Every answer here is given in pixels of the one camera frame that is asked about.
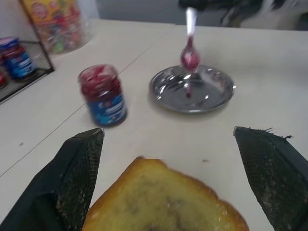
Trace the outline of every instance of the bread crust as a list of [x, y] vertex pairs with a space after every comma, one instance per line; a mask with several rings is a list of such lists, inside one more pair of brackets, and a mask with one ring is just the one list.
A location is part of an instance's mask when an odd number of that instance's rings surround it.
[[[164, 168], [168, 168], [168, 166], [159, 159], [144, 159], [142, 157], [137, 157], [121, 174], [118, 180], [103, 195], [101, 195], [101, 197], [89, 209], [82, 231], [94, 231], [93, 224], [90, 221], [91, 217], [95, 216], [95, 214], [97, 214], [99, 211], [104, 211], [108, 208], [109, 204], [112, 203], [114, 199], [116, 199], [117, 192], [120, 190], [123, 183], [129, 180], [131, 175], [138, 172], [144, 166], [145, 162], [147, 165], [158, 165]], [[187, 183], [191, 184], [192, 187], [196, 187], [199, 193], [204, 194], [206, 197], [211, 197], [216, 201], [217, 204], [224, 206], [228, 211], [229, 219], [233, 221], [233, 224], [236, 227], [235, 230], [249, 231], [249, 227], [241, 214], [228, 202], [220, 200], [214, 190], [195, 178], [184, 175], [172, 169], [170, 169], [170, 171], [175, 173], [180, 178], [185, 178]]]

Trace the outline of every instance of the silver plate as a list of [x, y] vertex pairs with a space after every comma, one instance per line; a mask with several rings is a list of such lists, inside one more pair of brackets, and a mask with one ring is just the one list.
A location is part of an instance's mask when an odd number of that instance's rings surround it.
[[181, 113], [212, 111], [228, 102], [234, 93], [233, 80], [225, 73], [201, 65], [195, 73], [173, 66], [156, 74], [150, 94], [161, 105]]

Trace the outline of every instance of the toast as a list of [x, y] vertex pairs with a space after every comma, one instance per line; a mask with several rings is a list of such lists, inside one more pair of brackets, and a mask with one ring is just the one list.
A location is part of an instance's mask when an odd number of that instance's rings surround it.
[[202, 182], [158, 159], [135, 159], [88, 211], [83, 231], [249, 231]]

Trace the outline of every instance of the table surface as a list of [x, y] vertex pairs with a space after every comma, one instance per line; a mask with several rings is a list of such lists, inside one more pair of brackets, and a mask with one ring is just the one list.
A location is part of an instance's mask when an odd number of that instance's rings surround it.
[[237, 88], [225, 107], [191, 116], [165, 110], [148, 95], [151, 78], [179, 64], [184, 26], [93, 24], [91, 42], [54, 57], [56, 72], [0, 105], [0, 222], [66, 139], [96, 127], [77, 76], [88, 66], [109, 63], [121, 72], [128, 118], [105, 130], [92, 203], [143, 155], [161, 158], [213, 188], [251, 231], [273, 231], [250, 189], [232, 133], [235, 126], [273, 127], [275, 134], [293, 135], [290, 143], [308, 159], [308, 33], [197, 27], [195, 46], [203, 63], [228, 73]]

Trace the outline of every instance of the small round plate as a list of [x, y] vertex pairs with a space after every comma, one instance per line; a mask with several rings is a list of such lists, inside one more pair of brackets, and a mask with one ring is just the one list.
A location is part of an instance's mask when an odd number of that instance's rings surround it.
[[233, 80], [213, 67], [201, 65], [190, 73], [181, 65], [156, 74], [150, 94], [159, 104], [180, 113], [212, 111], [228, 102], [234, 93]]

